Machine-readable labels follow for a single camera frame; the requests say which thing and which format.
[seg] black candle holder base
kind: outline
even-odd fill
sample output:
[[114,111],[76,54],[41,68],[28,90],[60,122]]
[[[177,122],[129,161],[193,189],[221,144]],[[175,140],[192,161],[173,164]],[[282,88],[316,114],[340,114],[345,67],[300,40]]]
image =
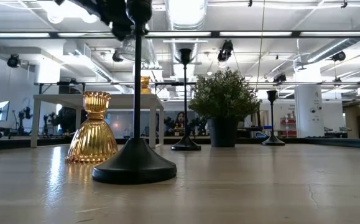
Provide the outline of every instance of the black candle holder base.
[[94,167],[93,180],[107,184],[149,184],[177,174],[175,163],[153,151],[144,139],[129,139],[112,158]]
[[189,136],[184,136],[172,146],[173,151],[200,151],[201,147],[193,142]]
[[286,143],[279,140],[276,136],[271,135],[267,140],[261,143],[263,146],[284,146]]

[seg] table surface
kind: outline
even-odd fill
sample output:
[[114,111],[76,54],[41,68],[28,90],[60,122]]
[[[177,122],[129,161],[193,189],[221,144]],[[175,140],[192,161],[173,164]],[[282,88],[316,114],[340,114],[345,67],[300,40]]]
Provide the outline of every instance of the table surface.
[[0,224],[360,224],[360,149],[169,147],[156,152],[177,178],[147,185],[94,182],[92,166],[64,163],[68,146],[0,151]]
[[[44,102],[62,104],[71,108],[83,108],[83,96],[81,94],[43,94],[34,95],[34,99]],[[141,94],[141,109],[149,109],[151,102],[156,103],[157,108],[163,108],[162,101],[154,94]],[[133,109],[133,94],[113,94],[109,100],[108,109]]]

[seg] ceiling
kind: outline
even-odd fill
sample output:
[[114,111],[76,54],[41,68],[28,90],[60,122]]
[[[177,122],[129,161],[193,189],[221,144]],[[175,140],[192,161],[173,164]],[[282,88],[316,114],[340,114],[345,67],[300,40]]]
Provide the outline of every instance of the ceiling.
[[[249,1],[209,0],[205,17],[204,30],[353,30],[360,25],[360,1],[348,1],[348,7],[340,8],[343,0],[267,0],[265,8],[263,0],[254,0],[252,7]],[[164,0],[154,0],[153,16],[149,22],[151,30],[168,30]],[[59,24],[52,24],[47,12],[36,1],[0,1],[0,32],[37,32],[37,31],[109,31],[102,22],[91,24],[76,17],[65,18]],[[206,39],[200,43],[194,62],[194,75],[205,75],[222,69],[218,66],[217,53],[224,39]],[[233,56],[227,66],[239,70],[250,82],[272,81],[278,72],[271,72],[275,67],[298,54],[309,54],[332,42],[333,39],[233,39]],[[113,62],[112,53],[121,43],[115,39],[82,39],[76,40],[78,45],[86,44],[91,49],[91,58],[112,74],[115,81],[132,81],[132,62]],[[0,40],[0,47],[38,47],[65,62],[62,46],[65,40]],[[163,39],[153,39],[154,51],[162,66],[162,77],[167,82],[174,79],[173,58],[170,44]],[[344,50],[347,57],[338,63],[337,75],[360,70],[360,42]],[[332,61],[319,62],[323,81],[331,82],[335,77]],[[62,77],[75,77],[84,80],[95,80],[95,74],[81,65],[69,65],[71,72],[62,72]],[[292,70],[287,70],[288,81],[292,80]],[[348,77],[344,82],[360,81],[360,73]],[[354,86],[344,88],[343,92],[353,91]]]

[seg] amber glass candle holder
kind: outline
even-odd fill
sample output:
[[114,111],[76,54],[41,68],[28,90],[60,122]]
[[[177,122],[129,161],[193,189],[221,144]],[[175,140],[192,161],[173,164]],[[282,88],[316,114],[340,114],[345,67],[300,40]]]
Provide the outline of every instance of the amber glass candle holder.
[[101,91],[86,91],[83,94],[87,120],[76,131],[66,162],[100,163],[117,153],[118,145],[104,120],[110,98],[109,93]]
[[141,94],[150,94],[149,80],[149,76],[141,76]]

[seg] table leg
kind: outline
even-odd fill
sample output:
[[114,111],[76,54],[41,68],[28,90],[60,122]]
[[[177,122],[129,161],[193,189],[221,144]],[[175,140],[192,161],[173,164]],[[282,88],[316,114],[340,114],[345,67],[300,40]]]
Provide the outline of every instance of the table leg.
[[30,135],[30,146],[37,147],[37,136],[39,135],[40,100],[34,100],[32,133]]
[[76,109],[76,130],[80,128],[81,125],[81,108]]
[[156,104],[150,104],[149,116],[149,146],[154,149],[156,147]]
[[164,144],[164,136],[165,136],[165,111],[164,108],[159,108],[159,146],[163,146]]

